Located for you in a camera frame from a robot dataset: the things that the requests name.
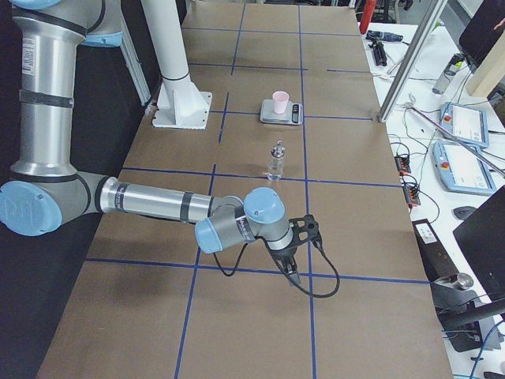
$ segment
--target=red object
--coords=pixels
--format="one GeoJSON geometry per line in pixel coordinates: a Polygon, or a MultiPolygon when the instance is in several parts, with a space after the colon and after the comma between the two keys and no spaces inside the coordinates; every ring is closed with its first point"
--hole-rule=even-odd
{"type": "Polygon", "coordinates": [[[370,24],[370,20],[372,19],[373,11],[375,10],[377,5],[377,0],[366,0],[365,10],[363,12],[363,16],[361,17],[360,22],[360,33],[365,34],[368,30],[368,24],[370,24]]]}

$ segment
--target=glass bottle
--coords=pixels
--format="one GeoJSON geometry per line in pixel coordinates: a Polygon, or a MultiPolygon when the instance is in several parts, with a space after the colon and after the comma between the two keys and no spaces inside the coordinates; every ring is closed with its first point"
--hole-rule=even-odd
{"type": "Polygon", "coordinates": [[[277,141],[277,145],[270,149],[270,163],[268,164],[267,178],[277,181],[282,177],[282,169],[284,168],[284,155],[286,148],[282,146],[282,141],[277,141]]]}

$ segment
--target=white desk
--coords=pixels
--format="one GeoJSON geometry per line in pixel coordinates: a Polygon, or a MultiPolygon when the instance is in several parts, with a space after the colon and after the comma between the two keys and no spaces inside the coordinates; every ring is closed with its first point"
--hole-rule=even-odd
{"type": "MultiPolygon", "coordinates": [[[[400,24],[370,24],[370,30],[378,30],[381,32],[393,32],[404,36],[404,41],[409,43],[416,31],[417,26],[415,25],[400,25],[400,24]]],[[[385,74],[397,61],[399,61],[403,55],[406,53],[408,48],[404,43],[384,43],[384,50],[387,53],[387,66],[375,66],[372,56],[372,49],[368,47],[370,41],[365,40],[363,37],[363,43],[365,45],[365,51],[367,54],[368,63],[370,65],[370,70],[374,75],[374,85],[376,88],[377,96],[380,103],[382,104],[387,91],[391,87],[393,79],[384,80],[380,77],[381,74],[385,74]]],[[[417,79],[434,79],[436,80],[443,68],[449,62],[451,56],[458,52],[452,38],[449,36],[447,30],[443,27],[437,28],[433,34],[428,39],[426,45],[417,60],[416,65],[412,73],[411,78],[417,79]]],[[[399,97],[398,104],[403,104],[410,101],[409,94],[415,96],[415,105],[418,109],[423,111],[433,111],[440,109],[443,103],[447,101],[458,102],[460,93],[461,99],[459,103],[461,104],[474,104],[476,108],[486,111],[488,116],[488,128],[489,130],[504,131],[503,126],[499,119],[496,117],[494,110],[491,105],[486,102],[485,98],[475,98],[468,95],[466,90],[461,90],[460,84],[467,78],[469,73],[468,68],[460,70],[456,75],[454,80],[451,82],[445,93],[441,96],[432,93],[432,87],[435,81],[420,81],[410,79],[408,80],[402,94],[399,97]]],[[[430,117],[438,121],[439,113],[434,112],[429,114],[430,117]]],[[[425,148],[416,142],[409,136],[418,139],[421,143],[425,145],[430,144],[432,135],[434,134],[435,128],[429,125],[426,121],[422,120],[418,115],[411,111],[407,111],[405,114],[405,127],[403,122],[404,110],[400,107],[395,109],[390,118],[387,120],[387,131],[390,134],[390,140],[401,141],[403,144],[408,146],[410,153],[420,152],[425,153],[425,148]]],[[[441,136],[439,133],[435,134],[434,141],[440,140],[441,136]]],[[[486,151],[493,153],[498,156],[505,156],[505,136],[493,134],[490,136],[491,146],[486,149],[486,151]]],[[[392,145],[393,152],[396,152],[398,145],[392,145]]],[[[400,153],[406,152],[405,148],[399,147],[400,153]]],[[[500,161],[494,159],[491,156],[486,155],[493,163],[498,165],[498,167],[505,167],[505,161],[500,161]]],[[[452,260],[461,272],[467,272],[474,276],[465,258],[462,256],[461,250],[455,241],[452,231],[461,223],[453,215],[451,210],[463,206],[471,205],[473,207],[479,207],[484,203],[488,197],[469,195],[461,193],[451,193],[447,192],[435,172],[431,149],[426,157],[426,161],[423,165],[424,157],[422,155],[413,155],[410,157],[410,167],[412,170],[412,175],[419,180],[421,180],[421,190],[426,192],[429,196],[436,201],[440,207],[440,215],[438,219],[432,223],[432,227],[438,234],[440,241],[443,243],[447,252],[451,256],[452,260]]],[[[497,188],[505,185],[505,180],[501,178],[498,174],[492,173],[492,178],[496,184],[497,188]]],[[[421,195],[421,206],[416,207],[412,210],[410,217],[411,220],[428,219],[430,221],[436,218],[437,209],[431,200],[427,197],[421,195]]],[[[485,291],[482,289],[479,283],[473,287],[478,295],[482,295],[485,291]]],[[[503,325],[500,327],[500,331],[505,333],[505,328],[503,325]]],[[[447,353],[451,361],[451,367],[453,373],[457,377],[468,376],[473,365],[473,361],[470,357],[477,356],[478,351],[467,351],[464,353],[456,352],[451,346],[450,341],[446,341],[447,353]]],[[[479,363],[475,377],[483,377],[484,371],[494,371],[497,373],[505,373],[505,343],[502,343],[502,350],[485,351],[483,354],[484,360],[479,363]]]]}

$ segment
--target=table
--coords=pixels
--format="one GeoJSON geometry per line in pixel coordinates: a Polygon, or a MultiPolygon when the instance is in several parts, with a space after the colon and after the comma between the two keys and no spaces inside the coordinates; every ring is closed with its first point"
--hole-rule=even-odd
{"type": "MultiPolygon", "coordinates": [[[[213,92],[207,129],[153,129],[150,114],[120,179],[216,196],[270,186],[289,217],[319,221],[341,289],[304,296],[259,242],[225,278],[192,227],[106,215],[39,376],[451,377],[354,10],[194,2],[183,36],[213,92]],[[278,89],[304,104],[301,127],[259,121],[278,89]],[[269,182],[279,139],[284,178],[269,182]]],[[[296,258],[304,286],[332,289],[314,249],[296,258]]]]}
{"type": "MultiPolygon", "coordinates": [[[[407,43],[412,39],[413,34],[416,31],[415,25],[385,25],[385,24],[370,24],[369,29],[379,30],[382,32],[393,32],[396,34],[401,34],[404,36],[404,41],[407,43]]],[[[377,90],[377,95],[379,101],[382,103],[387,90],[391,86],[392,79],[390,81],[385,81],[380,77],[380,74],[386,73],[392,65],[395,64],[406,52],[408,46],[401,43],[384,43],[384,49],[389,55],[388,65],[386,67],[375,66],[373,62],[373,56],[371,54],[371,49],[368,48],[368,41],[364,40],[363,44],[367,50],[367,59],[370,65],[370,70],[374,74],[374,85],[377,90]]],[[[431,91],[432,86],[435,81],[430,80],[418,80],[418,79],[437,79],[442,72],[444,66],[449,62],[451,56],[458,52],[452,38],[444,27],[438,27],[433,34],[430,36],[426,46],[423,48],[416,65],[414,66],[413,72],[410,77],[415,78],[408,80],[402,94],[399,97],[398,104],[410,101],[409,94],[413,94],[416,98],[416,107],[423,111],[432,111],[440,109],[441,105],[447,101],[456,101],[461,96],[460,103],[462,104],[475,104],[474,107],[481,109],[486,112],[488,117],[488,128],[489,130],[495,130],[503,132],[503,125],[497,118],[491,105],[484,98],[474,98],[468,95],[466,90],[461,90],[460,84],[466,81],[467,75],[469,74],[469,69],[462,69],[452,81],[446,92],[437,96],[431,91]]],[[[409,136],[419,140],[421,143],[426,145],[430,144],[431,137],[433,135],[434,128],[430,126],[427,122],[421,120],[417,115],[408,112],[406,113],[406,124],[407,129],[403,122],[404,110],[397,109],[387,120],[387,132],[391,142],[401,141],[406,144],[410,152],[412,153],[424,153],[425,148],[421,146],[418,142],[414,141],[409,136]]],[[[433,112],[429,114],[434,120],[437,119],[439,113],[433,112]]],[[[437,134],[435,141],[439,140],[440,136],[437,134]]],[[[491,134],[490,135],[490,147],[486,149],[495,155],[503,156],[505,152],[505,136],[491,134]]],[[[398,149],[397,145],[392,145],[393,152],[398,149]]],[[[404,148],[400,148],[400,153],[405,152],[404,148]]],[[[432,223],[433,229],[440,238],[447,252],[451,256],[452,260],[461,272],[467,272],[473,276],[471,268],[468,266],[465,258],[463,257],[458,244],[452,234],[452,231],[462,222],[457,220],[451,213],[451,210],[463,205],[471,205],[478,208],[484,201],[488,199],[486,196],[469,195],[462,193],[450,193],[447,192],[442,184],[440,183],[437,173],[434,169],[433,159],[431,156],[431,151],[427,156],[426,162],[423,165],[423,156],[413,156],[410,163],[413,176],[417,179],[422,178],[421,188],[429,194],[440,207],[440,216],[437,218],[435,223],[432,223]]],[[[499,167],[505,166],[503,161],[489,157],[491,161],[499,167]]],[[[492,173],[493,181],[497,188],[505,185],[505,181],[498,174],[492,173]]],[[[421,207],[416,207],[412,210],[411,219],[421,220],[428,219],[434,220],[437,214],[437,209],[435,204],[430,201],[427,197],[421,195],[421,207]]],[[[485,294],[481,285],[477,282],[474,286],[474,290],[478,295],[485,294]]],[[[500,331],[503,333],[504,328],[500,327],[500,331]]],[[[451,344],[446,342],[447,353],[451,360],[451,366],[454,374],[466,374],[468,375],[471,371],[473,361],[469,358],[477,355],[476,351],[468,351],[465,353],[457,353],[452,348],[451,344]]],[[[484,353],[484,361],[478,366],[476,376],[482,377],[483,371],[494,371],[497,373],[505,372],[505,363],[503,363],[503,349],[505,349],[505,344],[502,343],[502,350],[500,351],[486,351],[484,353]]]]}

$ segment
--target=brown cardboard surface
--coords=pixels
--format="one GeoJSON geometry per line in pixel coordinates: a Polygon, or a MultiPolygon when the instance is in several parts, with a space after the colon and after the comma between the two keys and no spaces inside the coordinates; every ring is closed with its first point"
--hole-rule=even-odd
{"type": "Polygon", "coordinates": [[[244,4],[230,2],[190,2],[183,28],[240,28],[244,4]]]}
{"type": "Polygon", "coordinates": [[[84,263],[37,378],[172,377],[192,274],[84,263]]]}
{"type": "Polygon", "coordinates": [[[298,33],[298,11],[294,6],[248,4],[244,30],[298,33]]]}
{"type": "Polygon", "coordinates": [[[304,178],[303,129],[263,124],[256,115],[229,114],[224,123],[216,172],[265,178],[270,148],[286,147],[285,178],[304,178]]]}
{"type": "MultiPolygon", "coordinates": [[[[214,94],[207,129],[154,129],[147,116],[120,179],[220,197],[275,189],[289,217],[316,217],[341,290],[310,301],[260,241],[226,278],[192,226],[105,215],[39,378],[450,377],[391,148],[372,121],[372,76],[349,72],[366,65],[353,11],[194,2],[184,26],[192,79],[214,94]],[[277,89],[304,103],[303,126],[260,123],[277,89]],[[269,182],[278,139],[284,175],[269,182]]],[[[224,266],[240,248],[219,254],[224,266]]],[[[314,247],[295,257],[305,288],[332,289],[314,247]]]]}
{"type": "Polygon", "coordinates": [[[220,114],[210,114],[205,130],[156,129],[153,113],[144,117],[124,167],[211,172],[221,128],[220,114]]]}
{"type": "MultiPolygon", "coordinates": [[[[342,275],[426,280],[401,189],[309,183],[309,199],[342,275]]],[[[317,252],[312,271],[331,272],[317,252]]]]}
{"type": "Polygon", "coordinates": [[[299,70],[239,67],[231,78],[228,111],[259,113],[263,100],[271,99],[278,90],[289,93],[294,103],[301,103],[299,70]]]}
{"type": "Polygon", "coordinates": [[[303,35],[301,43],[306,69],[370,71],[360,36],[303,35]]]}
{"type": "Polygon", "coordinates": [[[180,378],[311,377],[308,305],[280,275],[198,272],[180,378]]]}
{"type": "Polygon", "coordinates": [[[231,65],[238,32],[227,30],[183,29],[188,63],[231,65]]]}
{"type": "Polygon", "coordinates": [[[305,129],[309,178],[399,184],[384,124],[309,118],[305,129]]]}
{"type": "Polygon", "coordinates": [[[343,280],[314,302],[318,378],[451,378],[431,308],[428,285],[343,280]]]}
{"type": "Polygon", "coordinates": [[[344,6],[338,8],[302,6],[300,22],[302,33],[360,35],[354,9],[344,6]]]}
{"type": "Polygon", "coordinates": [[[300,39],[295,34],[242,32],[238,66],[300,68],[300,39]]]}
{"type": "Polygon", "coordinates": [[[304,73],[305,115],[374,119],[380,109],[370,73],[304,73]]]}

